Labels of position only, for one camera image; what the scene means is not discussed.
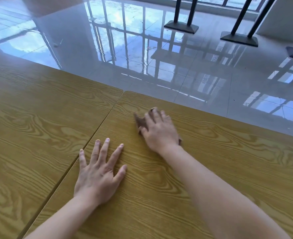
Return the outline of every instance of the wood grain tabletop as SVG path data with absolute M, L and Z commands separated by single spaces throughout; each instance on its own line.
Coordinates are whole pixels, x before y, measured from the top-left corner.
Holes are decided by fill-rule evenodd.
M 121 94 L 0 53 L 0 238 L 25 234 Z
M 85 148 L 111 139 L 109 156 L 120 144 L 116 165 L 128 169 L 116 194 L 100 206 L 75 238 L 212 238 L 180 180 L 138 135 L 133 112 L 164 109 L 183 139 L 183 148 L 246 195 L 293 238 L 293 137 L 134 92 L 124 92 Z M 73 197 L 77 161 L 28 233 Z

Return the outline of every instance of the glossy floor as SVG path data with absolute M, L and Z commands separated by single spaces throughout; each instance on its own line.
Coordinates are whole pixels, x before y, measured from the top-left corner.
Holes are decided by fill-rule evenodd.
M 235 19 L 205 13 L 195 14 L 195 35 L 163 29 L 173 16 L 171 7 L 90 0 L 0 30 L 0 52 L 293 135 L 292 44 L 220 41 Z

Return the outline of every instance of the cloth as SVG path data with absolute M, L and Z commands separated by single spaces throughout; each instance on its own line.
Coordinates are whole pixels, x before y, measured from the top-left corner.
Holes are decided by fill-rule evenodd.
M 154 108 L 155 107 L 151 108 L 148 113 L 149 113 L 149 116 L 151 117 L 151 119 L 155 122 L 154 116 L 153 116 L 153 109 Z M 139 117 L 136 112 L 133 114 L 133 116 L 134 116 L 134 120 L 135 120 L 135 123 L 136 123 L 138 129 L 139 129 L 139 127 L 145 127 L 147 130 L 149 130 L 147 127 L 147 122 L 146 122 L 145 117 L 143 117 L 143 118 Z M 179 136 L 179 145 L 181 145 L 181 142 L 182 142 L 182 139 Z

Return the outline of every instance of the left hand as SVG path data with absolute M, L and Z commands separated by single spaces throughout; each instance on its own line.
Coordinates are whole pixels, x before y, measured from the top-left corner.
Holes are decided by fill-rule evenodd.
M 120 144 L 106 162 L 110 139 L 107 138 L 99 151 L 100 140 L 96 140 L 90 163 L 87 165 L 83 149 L 79 152 L 80 171 L 74 187 L 73 197 L 81 196 L 82 200 L 98 206 L 106 203 L 115 193 L 120 182 L 125 176 L 127 165 L 123 165 L 118 173 L 113 176 L 123 144 Z

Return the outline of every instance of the forearm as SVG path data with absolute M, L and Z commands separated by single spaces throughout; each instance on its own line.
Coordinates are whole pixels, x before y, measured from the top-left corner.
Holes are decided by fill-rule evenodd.
M 26 239 L 71 238 L 95 208 L 94 202 L 88 203 L 81 197 L 74 197 Z
M 258 206 L 180 146 L 160 155 L 180 177 L 215 238 L 289 238 Z

